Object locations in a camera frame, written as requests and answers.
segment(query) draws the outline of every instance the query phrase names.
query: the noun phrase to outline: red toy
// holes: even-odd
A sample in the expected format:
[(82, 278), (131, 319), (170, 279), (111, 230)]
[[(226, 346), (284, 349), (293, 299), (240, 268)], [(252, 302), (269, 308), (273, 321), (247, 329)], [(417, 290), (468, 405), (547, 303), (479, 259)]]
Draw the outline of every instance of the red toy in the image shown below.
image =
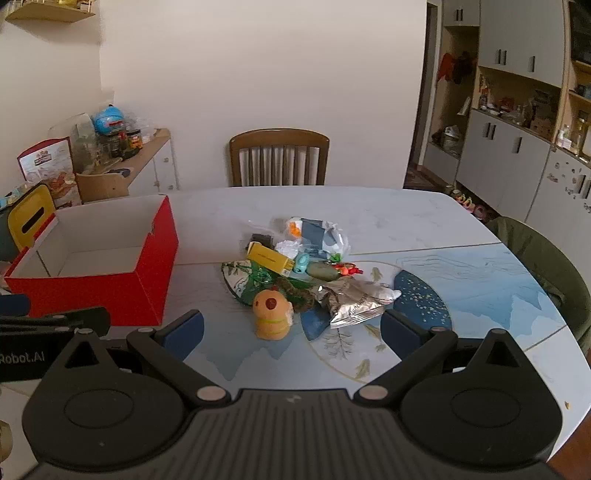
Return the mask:
[(363, 273), (363, 270), (358, 269), (353, 263), (337, 263), (335, 269), (337, 269), (341, 275)]

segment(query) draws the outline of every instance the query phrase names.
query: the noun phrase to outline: open cardboard box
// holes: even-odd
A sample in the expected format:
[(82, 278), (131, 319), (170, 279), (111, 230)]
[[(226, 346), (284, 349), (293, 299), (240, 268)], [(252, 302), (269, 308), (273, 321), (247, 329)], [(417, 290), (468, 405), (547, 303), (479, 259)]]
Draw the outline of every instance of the open cardboard box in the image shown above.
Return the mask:
[(31, 316), (103, 306), (111, 325), (160, 325), (178, 237), (166, 195), (58, 210), (6, 273)]

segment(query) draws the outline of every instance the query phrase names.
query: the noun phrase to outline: kitchen cabinet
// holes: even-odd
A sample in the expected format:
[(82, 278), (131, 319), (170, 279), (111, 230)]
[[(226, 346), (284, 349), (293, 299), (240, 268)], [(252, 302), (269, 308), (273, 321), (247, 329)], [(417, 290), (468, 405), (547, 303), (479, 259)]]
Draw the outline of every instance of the kitchen cabinet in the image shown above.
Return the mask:
[(567, 153), (552, 152), (526, 221), (558, 247), (591, 288), (591, 168)]
[(527, 0), (527, 77), (562, 86), (564, 12), (561, 0)]
[(478, 64), (560, 87), (561, 0), (482, 0)]
[(142, 171), (134, 178), (134, 181), (129, 184), (129, 196), (140, 197), (142, 195), (158, 193), (159, 191), (154, 159), (152, 159), (142, 168)]
[(480, 25), (480, 0), (444, 0), (443, 25)]
[(495, 153), (498, 142), (497, 133), (502, 122), (489, 115), (473, 110), (470, 114), (468, 130), (462, 160), (457, 172), (457, 179), (462, 185), (473, 191), (491, 206), (494, 195), (488, 194), (490, 187), (488, 179), (484, 177), (485, 172), (494, 170)]
[(574, 223), (577, 176), (583, 165), (568, 154), (551, 152), (527, 223), (555, 246), (564, 249)]
[(503, 153), (508, 177), (497, 211), (523, 222), (540, 185), (550, 146), (544, 140), (508, 126), (511, 129), (509, 144), (512, 142), (512, 148)]
[(524, 221), (549, 149), (544, 140), (472, 111), (457, 179), (501, 215)]
[(170, 140), (154, 156), (154, 167), (160, 192), (166, 193), (178, 190)]
[(432, 143), (427, 144), (423, 166), (428, 168), (447, 184), (452, 184), (455, 181), (457, 166), (459, 163), (460, 161), (456, 157), (440, 147), (433, 145)]

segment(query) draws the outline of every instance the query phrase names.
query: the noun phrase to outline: silver snack bag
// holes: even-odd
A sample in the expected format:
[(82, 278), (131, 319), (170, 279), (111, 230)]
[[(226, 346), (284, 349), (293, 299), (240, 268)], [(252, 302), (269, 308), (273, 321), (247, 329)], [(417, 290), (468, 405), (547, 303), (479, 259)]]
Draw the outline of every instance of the silver snack bag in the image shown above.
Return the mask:
[(323, 283), (311, 291), (330, 312), (330, 328), (357, 325), (380, 316), (386, 305), (402, 295), (400, 290), (392, 290), (383, 284), (364, 283), (351, 276)]

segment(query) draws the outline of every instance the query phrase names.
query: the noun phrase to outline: bottle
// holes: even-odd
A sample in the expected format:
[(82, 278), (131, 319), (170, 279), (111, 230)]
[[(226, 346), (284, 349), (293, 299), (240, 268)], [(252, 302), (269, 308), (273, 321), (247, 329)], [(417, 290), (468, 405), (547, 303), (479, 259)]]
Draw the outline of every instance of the bottle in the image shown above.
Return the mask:
[(571, 134), (570, 139), (572, 140), (572, 145), (570, 147), (570, 151), (575, 155), (579, 155), (581, 149), (583, 147), (583, 143), (585, 142), (585, 137), (587, 135), (587, 120), (589, 119), (589, 114), (587, 112), (583, 112), (579, 110), (579, 116), (574, 123), (574, 130)]

